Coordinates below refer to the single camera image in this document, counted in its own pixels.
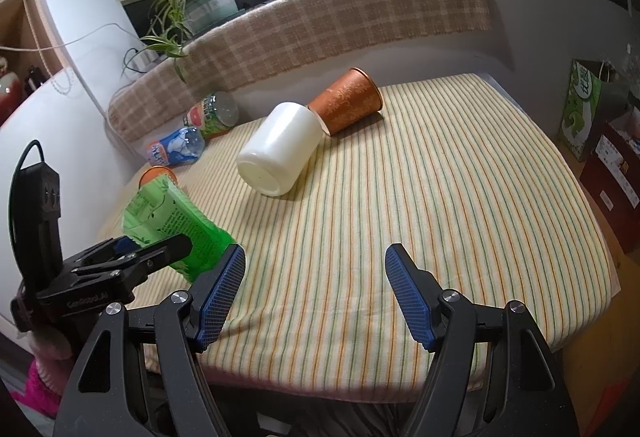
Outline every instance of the red box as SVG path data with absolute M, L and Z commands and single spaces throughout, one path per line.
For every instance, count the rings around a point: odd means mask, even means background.
M 604 213 L 622 250 L 640 263 L 640 157 L 610 124 L 602 128 L 580 182 Z

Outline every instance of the blue gripper pad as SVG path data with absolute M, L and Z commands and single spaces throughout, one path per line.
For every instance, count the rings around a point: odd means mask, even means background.
M 244 277 L 244 268 L 244 250 L 238 246 L 226 262 L 225 269 L 220 273 L 200 313 L 200 327 L 195 341 L 203 351 L 218 340 Z
M 409 332 L 425 350 L 431 352 L 436 343 L 435 334 L 431 330 L 431 311 L 394 246 L 390 245 L 385 253 L 386 277 L 394 290 Z

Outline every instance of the orange paper cup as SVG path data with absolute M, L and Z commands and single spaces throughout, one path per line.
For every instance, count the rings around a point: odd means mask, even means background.
M 162 174 L 169 175 L 169 178 L 174 182 L 174 184 L 178 185 L 178 178 L 175 176 L 169 168 L 166 166 L 151 166 L 146 172 L 142 174 L 140 177 L 140 181 L 138 182 L 138 188 L 142 188 L 147 182 L 151 182 L 156 177 L 161 176 Z
M 382 109 L 382 96 L 364 70 L 350 68 L 308 105 L 329 135 L 344 130 L 370 113 Z

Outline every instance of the bed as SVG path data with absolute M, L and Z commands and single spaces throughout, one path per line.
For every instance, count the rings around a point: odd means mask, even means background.
M 325 138 L 282 197 L 258 194 L 235 169 L 260 120 L 213 139 L 200 161 L 176 170 L 194 204 L 247 254 L 220 339 L 200 358 L 210 382 L 414 400 L 431 356 L 412 340 L 386 280 L 383 255 L 394 242 L 475 303 L 523 301 L 552 350 L 607 308 L 606 242 L 574 175 L 526 114 L 473 74 L 381 92 L 381 112 Z M 101 239 L 122 233 L 120 212 L 139 176 Z M 137 287 L 129 308 L 186 287 L 163 269 Z M 154 348 L 145 355 L 157 372 Z M 485 356 L 478 345 L 472 387 Z

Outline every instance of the white jar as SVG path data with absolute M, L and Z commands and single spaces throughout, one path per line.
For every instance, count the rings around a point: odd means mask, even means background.
M 316 114 L 295 102 L 280 103 L 240 150 L 238 173 L 263 195 L 284 195 L 321 139 Z

